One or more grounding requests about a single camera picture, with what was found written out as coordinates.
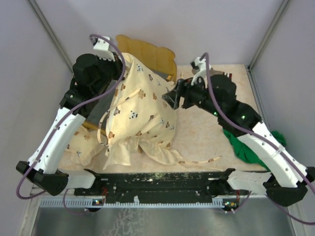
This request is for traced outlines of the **wooden pet bed frame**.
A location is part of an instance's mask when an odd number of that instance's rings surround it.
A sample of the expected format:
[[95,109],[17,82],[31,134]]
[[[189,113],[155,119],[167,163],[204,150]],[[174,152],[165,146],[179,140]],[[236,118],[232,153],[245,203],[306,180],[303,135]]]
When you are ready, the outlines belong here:
[[[168,48],[158,47],[149,42],[132,39],[125,35],[117,35],[116,41],[118,49],[122,53],[128,53],[136,57],[140,62],[167,81],[176,81],[177,65],[174,61],[175,54]],[[94,54],[83,54],[76,59],[73,65],[74,74],[82,81],[88,83],[88,87],[84,89],[87,93],[88,89],[94,89],[95,96],[99,92],[110,91],[106,96],[85,105],[83,111],[87,115],[84,126],[96,130],[96,126],[103,116],[109,110],[114,95],[119,89],[118,81],[112,80],[110,83],[105,82],[100,74],[97,66],[99,57]]]

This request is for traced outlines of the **cream animal print cushion cover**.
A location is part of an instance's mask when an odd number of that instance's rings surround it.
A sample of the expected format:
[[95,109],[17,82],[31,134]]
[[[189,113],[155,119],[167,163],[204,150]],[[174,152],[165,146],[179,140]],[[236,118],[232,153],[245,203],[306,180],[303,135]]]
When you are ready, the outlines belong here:
[[126,62],[124,79],[118,83],[110,105],[99,121],[105,124],[107,148],[104,167],[131,165],[131,153],[142,150],[163,165],[185,165],[189,161],[171,148],[177,125],[177,113],[162,99],[173,89],[168,82],[140,60],[123,53]]

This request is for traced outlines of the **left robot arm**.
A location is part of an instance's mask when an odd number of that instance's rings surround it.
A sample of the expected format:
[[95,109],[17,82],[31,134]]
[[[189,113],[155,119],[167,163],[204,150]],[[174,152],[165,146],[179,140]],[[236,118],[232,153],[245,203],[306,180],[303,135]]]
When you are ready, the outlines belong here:
[[97,180],[97,173],[92,170],[62,171],[58,165],[72,137],[98,101],[114,90],[110,83],[122,81],[126,61],[121,52],[112,53],[111,59],[83,54],[76,59],[72,69],[73,77],[54,123],[28,161],[19,161],[16,165],[23,179],[28,179],[51,196],[68,189],[85,189],[92,195],[102,191],[102,182]]

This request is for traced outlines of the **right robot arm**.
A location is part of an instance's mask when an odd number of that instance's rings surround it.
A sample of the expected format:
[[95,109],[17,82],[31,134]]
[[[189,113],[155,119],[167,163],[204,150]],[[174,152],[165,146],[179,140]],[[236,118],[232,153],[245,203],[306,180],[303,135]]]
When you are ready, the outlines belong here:
[[267,166],[267,172],[244,172],[232,168],[221,175],[220,190],[232,194],[246,190],[265,194],[275,203],[288,207],[301,201],[308,183],[315,179],[315,169],[295,161],[268,130],[261,116],[248,104],[236,99],[236,84],[224,74],[210,78],[212,97],[205,80],[180,79],[172,90],[162,95],[172,108],[195,105],[217,117],[218,124],[244,143]]

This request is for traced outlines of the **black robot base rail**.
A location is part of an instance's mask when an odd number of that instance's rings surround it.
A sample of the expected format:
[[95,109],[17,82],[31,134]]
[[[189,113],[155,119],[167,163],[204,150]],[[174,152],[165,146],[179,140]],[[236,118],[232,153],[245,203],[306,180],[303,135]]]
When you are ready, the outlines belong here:
[[90,189],[44,197],[41,207],[236,209],[247,190],[233,190],[219,172],[98,174]]

